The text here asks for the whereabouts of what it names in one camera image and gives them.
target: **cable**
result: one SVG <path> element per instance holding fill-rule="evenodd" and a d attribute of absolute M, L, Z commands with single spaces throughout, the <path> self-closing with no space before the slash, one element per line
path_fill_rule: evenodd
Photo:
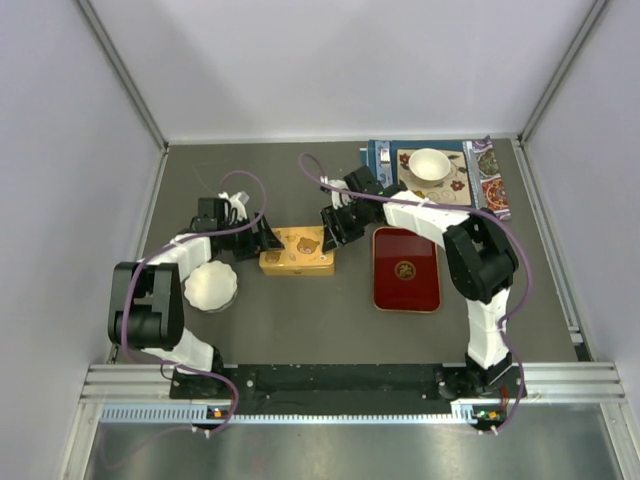
<path fill-rule="evenodd" d="M 127 338 L 127 333 L 128 333 L 128 329 L 129 329 L 129 315 L 131 313 L 131 305 L 133 303 L 133 296 L 134 296 L 136 284 L 138 283 L 138 279 L 140 278 L 140 274 L 142 273 L 142 270 L 144 269 L 144 267 L 146 265 L 148 265 L 149 262 L 151 260 L 153 260 L 155 257 L 157 257 L 158 255 L 161 255 L 161 254 L 171 250 L 177 244 L 186 243 L 186 242 L 188 242 L 190 240 L 193 240 L 195 238 L 218 237 L 218 236 L 222 236 L 222 235 L 233 235 L 233 234 L 242 232 L 243 230 L 247 230 L 249 228 L 252 228 L 264 216 L 265 209 L 267 208 L 267 190 L 266 190 L 264 184 L 260 181 L 260 179 L 256 175 L 254 175 L 253 173 L 247 172 L 245 170 L 234 170 L 232 172 L 227 173 L 222 178 L 222 180 L 220 181 L 220 190 L 223 189 L 224 183 L 227 181 L 227 179 L 229 179 L 229 177 L 232 177 L 232 176 L 235 176 L 235 175 L 244 175 L 244 176 L 251 177 L 253 180 L 256 181 L 256 183 L 260 187 L 260 190 L 262 190 L 262 206 L 260 207 L 260 211 L 258 212 L 258 215 L 256 215 L 253 220 L 251 220 L 246 225 L 243 225 L 243 226 L 238 227 L 238 228 L 232 228 L 232 229 L 229 229 L 229 230 L 222 230 L 222 231 L 219 231 L 219 232 L 198 233 L 198 234 L 194 234 L 194 235 L 190 235 L 188 237 L 182 238 L 182 239 L 178 240 L 175 243 L 169 243 L 169 244 L 163 246 L 162 248 L 156 250 L 155 252 L 147 255 L 142 260 L 140 260 L 140 262 L 138 263 L 138 266 L 133 271 L 133 275 L 131 275 L 131 282 L 129 283 L 129 288 L 127 289 L 127 295 L 125 297 L 124 310 L 122 312 L 122 335 L 120 337 L 120 344 L 122 346 L 122 350 L 123 350 L 125 356 L 129 360 L 131 360 L 132 362 L 134 362 L 134 363 L 151 363 L 151 364 L 155 363 L 155 362 L 145 362 L 142 359 L 138 359 L 138 358 L 134 357 L 133 354 L 131 353 L 131 350 L 129 349 L 129 340 Z M 212 434 L 219 433 L 229 425 L 229 422 L 231 421 L 231 418 L 235 414 L 236 408 L 238 407 L 238 401 L 240 399 L 240 393 L 238 392 L 238 388 L 234 385 L 234 383 L 231 380 L 229 380 L 228 378 L 224 377 L 223 375 L 219 375 L 217 373 L 207 372 L 207 371 L 204 371 L 204 370 L 198 370 L 196 368 L 192 368 L 192 367 L 189 367 L 187 365 L 180 365 L 180 364 L 178 364 L 176 362 L 170 362 L 170 361 L 162 360 L 160 362 L 160 365 L 161 365 L 161 367 L 160 367 L 161 369 L 162 369 L 162 366 L 164 366 L 164 365 L 180 367 L 181 370 L 185 370 L 187 372 L 195 373 L 195 374 L 198 374 L 198 375 L 203 375 L 203 376 L 206 376 L 206 377 L 215 378 L 216 380 L 219 380 L 219 381 L 223 382 L 225 385 L 227 385 L 231 389 L 231 407 L 229 408 L 229 413 L 228 413 L 227 417 L 224 419 L 224 421 L 222 423 L 220 423 L 219 425 L 217 425 L 214 430 L 211 430 L 211 433 Z M 124 465 L 126 462 L 128 462 L 131 458 L 133 458 L 138 452 L 140 452 L 142 449 L 147 447 L 150 443 L 155 441 L 157 438 L 162 437 L 167 433 L 171 433 L 171 432 L 179 431 L 179 430 L 187 430 L 187 429 L 191 429 L 191 427 L 185 426 L 185 425 L 180 425 L 180 426 L 177 426 L 177 427 L 171 427 L 171 428 L 168 428 L 166 430 L 163 430 L 163 431 L 159 432 L 158 434 L 156 434 L 156 435 L 148 438 L 144 442 L 142 442 L 131 453 L 129 453 L 124 459 L 121 459 L 121 460 L 119 460 L 118 462 L 116 462 L 114 464 L 109 464 L 108 462 L 106 462 L 106 457 L 104 455 L 104 452 L 102 451 L 101 452 L 102 461 L 105 464 L 105 467 L 107 467 L 108 469 L 120 468 L 122 465 Z"/>
<path fill-rule="evenodd" d="M 507 407 L 509 406 L 509 392 L 507 391 L 507 387 L 505 385 L 500 386 L 500 396 L 502 397 L 502 401 L 500 402 L 500 409 L 503 412 L 506 412 Z"/>
<path fill-rule="evenodd" d="M 515 415 L 516 411 L 518 410 L 518 407 L 520 405 L 520 401 L 522 400 L 522 397 L 524 396 L 524 387 L 525 387 L 524 367 L 522 365 L 522 360 L 520 359 L 520 356 L 517 354 L 517 352 L 514 350 L 513 344 L 509 340 L 509 337 L 507 336 L 506 331 L 505 331 L 506 330 L 505 326 L 506 326 L 508 318 L 513 316 L 513 315 L 515 315 L 516 313 L 518 313 L 522 309 L 522 307 L 524 307 L 524 305 L 529 301 L 529 297 L 531 296 L 531 290 L 533 288 L 533 276 L 532 276 L 532 273 L 531 273 L 531 264 L 529 263 L 529 258 L 527 257 L 527 255 L 526 255 L 526 253 L 524 251 L 524 248 L 522 247 L 522 245 L 520 244 L 518 239 L 511 232 L 511 230 L 509 230 L 495 216 L 491 215 L 490 213 L 483 212 L 482 210 L 478 210 L 478 209 L 475 209 L 475 208 L 472 208 L 472 207 L 462 207 L 462 206 L 458 206 L 458 205 L 438 205 L 438 204 L 434 204 L 434 203 L 413 202 L 411 200 L 400 200 L 400 199 L 394 199 L 394 198 L 389 198 L 389 197 L 381 197 L 381 196 L 378 196 L 378 195 L 369 195 L 367 193 L 352 192 L 350 190 L 344 190 L 344 189 L 341 189 L 341 188 L 336 188 L 336 187 L 331 186 L 331 185 L 329 185 L 327 183 L 323 183 L 321 180 L 316 178 L 311 172 L 309 172 L 306 169 L 306 167 L 304 166 L 304 159 L 305 158 L 308 158 L 309 160 L 312 160 L 316 164 L 318 169 L 320 170 L 320 175 L 323 176 L 323 177 L 326 177 L 327 175 L 325 173 L 324 167 L 322 166 L 322 163 L 320 162 L 320 160 L 318 160 L 315 156 L 313 156 L 310 153 L 303 152 L 298 156 L 298 166 L 300 167 L 302 172 L 307 177 L 309 177 L 313 182 L 317 183 L 320 187 L 322 187 L 325 190 L 331 190 L 333 192 L 337 192 L 337 193 L 340 193 L 340 194 L 349 195 L 350 197 L 363 198 L 365 200 L 375 200 L 377 202 L 382 202 L 382 203 L 397 203 L 397 204 L 400 204 L 400 205 L 410 205 L 410 206 L 416 206 L 416 207 L 432 208 L 434 210 L 458 210 L 458 211 L 462 211 L 462 212 L 467 212 L 467 213 L 470 213 L 472 215 L 476 215 L 478 217 L 482 217 L 482 218 L 485 218 L 485 219 L 493 222 L 495 225 L 497 225 L 505 233 L 507 238 L 511 241 L 511 243 L 514 246 L 515 250 L 518 252 L 518 256 L 522 260 L 522 264 L 523 264 L 523 267 L 524 267 L 524 270 L 525 270 L 525 274 L 526 274 L 527 284 L 526 284 L 526 289 L 525 289 L 524 295 L 522 296 L 520 301 L 516 304 L 516 306 L 513 307 L 513 309 L 511 311 L 505 313 L 504 316 L 502 316 L 498 320 L 498 330 L 500 332 L 500 337 L 502 338 L 502 341 L 504 342 L 505 346 L 511 352 L 511 355 L 512 355 L 513 359 L 518 364 L 518 370 L 519 370 L 519 373 L 520 373 L 520 385 L 519 385 L 519 388 L 518 388 L 518 393 L 516 395 L 515 401 L 513 403 L 513 407 L 511 408 L 511 412 L 507 416 L 507 418 L 504 420 L 504 422 L 499 427 L 497 427 L 495 429 L 495 433 L 496 434 L 500 433 L 511 422 L 513 416 Z"/>
<path fill-rule="evenodd" d="M 229 215 L 228 215 L 228 219 L 227 219 L 227 224 L 228 225 L 234 225 L 235 223 L 238 222 L 238 209 L 235 207 L 231 207 L 229 209 Z"/>
<path fill-rule="evenodd" d="M 165 380 L 169 380 L 170 382 L 173 381 L 173 379 L 171 377 L 167 377 L 167 375 L 164 373 L 164 367 L 165 364 L 164 363 L 160 363 L 160 375 L 162 375 L 162 378 L 164 378 Z"/>

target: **white wall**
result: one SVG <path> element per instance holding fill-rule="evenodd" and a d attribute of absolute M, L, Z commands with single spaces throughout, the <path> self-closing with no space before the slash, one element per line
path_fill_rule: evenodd
<path fill-rule="evenodd" d="M 0 465 L 53 478 L 158 151 L 73 2 L 0 16 Z"/>
<path fill-rule="evenodd" d="M 519 133 L 593 0 L 94 0 L 170 140 Z"/>
<path fill-rule="evenodd" d="M 640 419 L 640 2 L 611 3 L 530 147 L 592 346 Z"/>

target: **bear sticker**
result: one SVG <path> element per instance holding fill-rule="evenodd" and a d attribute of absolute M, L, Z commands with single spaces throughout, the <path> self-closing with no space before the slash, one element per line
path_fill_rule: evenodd
<path fill-rule="evenodd" d="M 300 253 L 305 253 L 307 255 L 311 255 L 315 252 L 320 245 L 320 242 L 317 242 L 311 238 L 300 237 L 300 241 L 296 248 Z"/>
<path fill-rule="evenodd" d="M 281 254 L 282 252 L 267 252 L 264 255 L 264 261 L 267 263 L 278 263 Z"/>

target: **gray table surface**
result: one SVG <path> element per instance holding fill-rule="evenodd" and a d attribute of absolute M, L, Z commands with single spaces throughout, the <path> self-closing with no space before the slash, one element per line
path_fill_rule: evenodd
<path fill-rule="evenodd" d="M 272 227 L 320 225 L 330 199 L 299 171 L 297 156 L 308 151 L 331 178 L 360 166 L 362 142 L 239 144 L 171 147 L 153 213 L 146 252 L 165 244 L 189 224 L 199 197 L 218 191 L 221 178 L 245 169 L 266 185 L 266 215 Z M 576 355 L 540 241 L 511 144 L 495 149 L 512 207 L 509 226 L 534 268 L 529 304 L 508 326 L 524 361 L 574 361 Z M 258 211 L 260 190 L 252 180 L 229 179 L 225 189 L 245 190 Z M 366 237 L 336 253 L 329 277 L 267 277 L 257 260 L 234 264 L 238 296 L 227 310 L 201 313 L 185 300 L 186 324 L 218 347 L 227 363 L 439 363 L 457 362 L 469 340 L 466 305 L 454 289 L 440 255 L 441 308 L 433 314 L 392 313 L 372 301 L 371 228 Z M 516 273 L 510 305 L 523 292 Z"/>

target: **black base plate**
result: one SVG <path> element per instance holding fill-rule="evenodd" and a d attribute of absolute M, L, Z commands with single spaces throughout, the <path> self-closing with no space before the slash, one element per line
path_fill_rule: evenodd
<path fill-rule="evenodd" d="M 239 365 L 223 374 L 240 392 L 236 413 L 300 415 L 403 415 L 449 413 L 449 385 L 465 397 L 466 369 L 441 364 L 403 365 Z M 500 398 L 499 388 L 516 395 L 518 370 L 512 366 L 482 398 Z M 221 382 L 174 372 L 174 399 L 230 398 Z M 445 380 L 446 386 L 440 385 Z"/>

